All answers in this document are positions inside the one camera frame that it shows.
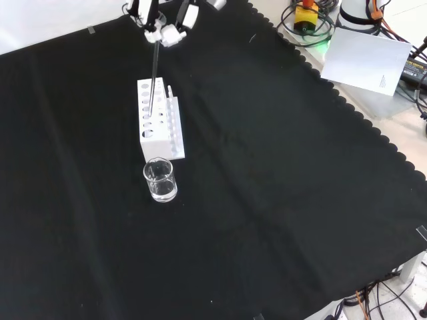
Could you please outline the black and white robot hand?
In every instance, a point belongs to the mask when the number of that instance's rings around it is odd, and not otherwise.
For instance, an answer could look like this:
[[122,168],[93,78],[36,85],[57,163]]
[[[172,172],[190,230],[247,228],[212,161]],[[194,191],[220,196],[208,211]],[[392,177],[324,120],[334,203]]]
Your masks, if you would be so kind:
[[207,3],[219,11],[224,7],[226,1],[182,1],[176,18],[172,22],[168,22],[166,16],[160,11],[161,5],[165,3],[167,1],[133,0],[126,1],[122,9],[125,14],[133,17],[138,27],[143,29],[149,43],[172,47],[183,40],[187,32],[194,27],[200,3]]

